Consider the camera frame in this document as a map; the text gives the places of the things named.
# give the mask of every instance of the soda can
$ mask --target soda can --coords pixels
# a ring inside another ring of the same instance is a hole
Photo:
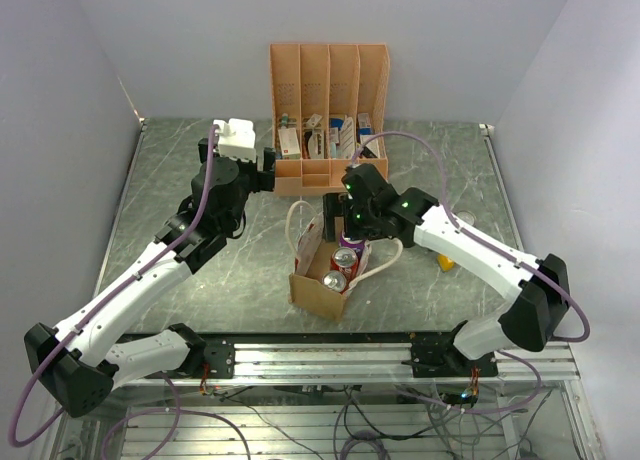
[[[350,248],[356,255],[358,255],[358,260],[362,258],[362,254],[364,253],[364,240],[351,240],[344,236],[344,232],[340,234],[340,246]]]
[[[340,247],[331,255],[331,269],[338,270],[347,279],[353,280],[358,271],[358,255],[355,250],[347,247]]]
[[[322,277],[322,284],[329,290],[342,293],[347,289],[347,279],[337,270],[330,270]]]

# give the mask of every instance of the wall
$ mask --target wall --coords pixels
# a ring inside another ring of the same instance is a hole
[[[611,459],[638,456],[639,3],[569,0],[495,142],[525,245],[565,258],[592,320],[574,351]]]
[[[0,0],[0,458],[22,337],[91,297],[139,122],[77,0]],[[19,436],[39,424],[40,389]]]
[[[272,42],[387,42],[388,117],[495,123],[566,0],[80,0],[144,117],[267,118]]]

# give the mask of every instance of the wooden organizer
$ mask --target wooden organizer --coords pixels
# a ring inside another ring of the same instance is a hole
[[[303,118],[322,115],[325,151],[329,152],[329,116],[347,115],[356,121],[368,113],[374,133],[383,130],[389,81],[389,51],[384,44],[272,44],[270,48],[273,145],[280,150],[278,126],[286,113],[296,120],[298,141]],[[349,160],[276,160],[277,195],[323,195],[344,191],[340,179]],[[388,160],[380,139],[381,158],[361,158],[388,177]]]

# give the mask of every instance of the marble table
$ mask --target marble table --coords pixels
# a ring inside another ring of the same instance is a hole
[[[107,254],[102,288],[142,252],[165,220],[189,194],[199,168],[197,142],[211,119],[146,119],[129,174]],[[426,138],[440,152],[448,175],[454,211],[476,217],[476,226],[516,245],[507,200],[492,161],[490,146],[477,124],[387,121],[388,130]],[[271,121],[257,121],[259,147],[270,145]],[[417,143],[386,140],[390,181],[398,191],[416,186],[440,195],[435,162]],[[341,323],[332,323],[287,303],[293,259],[284,240],[285,215],[297,198],[253,195],[246,205],[248,225],[195,276],[166,294],[131,327],[155,333],[183,322],[197,332],[378,332],[446,330],[470,317],[490,313],[502,303],[498,294],[474,275],[456,267],[441,272],[436,254],[407,249],[388,270],[354,291]],[[318,208],[321,199],[307,198]],[[296,215],[294,233],[310,214]],[[395,251],[376,245],[371,266]]]

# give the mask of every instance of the white rope handle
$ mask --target white rope handle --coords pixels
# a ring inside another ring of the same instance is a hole
[[[379,267],[374,268],[373,270],[369,270],[368,272],[363,273],[359,277],[356,277],[353,280],[351,280],[351,283],[349,284],[349,289],[354,288],[362,280],[364,280],[366,278],[369,278],[369,277],[375,275],[376,273],[380,273],[382,270],[385,270],[386,268],[389,268],[391,265],[393,265],[394,263],[396,263],[398,261],[398,259],[400,258],[400,255],[402,255],[403,246],[402,246],[402,242],[399,239],[394,238],[393,241],[398,246],[398,251],[393,256],[393,258],[391,260],[389,260],[387,263],[382,264]]]
[[[291,253],[293,253],[293,255],[298,260],[300,260],[300,258],[298,257],[298,249],[296,248],[295,244],[293,243],[293,239],[291,238],[291,232],[289,232],[289,228],[291,227],[291,217],[293,217],[293,212],[294,212],[295,208],[297,206],[299,206],[299,205],[306,205],[307,207],[309,207],[311,209],[311,211],[313,212],[313,217],[314,218],[317,215],[316,209],[313,208],[313,205],[311,205],[309,202],[305,202],[304,200],[298,200],[296,202],[293,202],[291,207],[289,207],[289,212],[287,213],[287,221],[284,224],[284,236],[287,239],[287,243],[289,244],[289,248],[291,249]]]

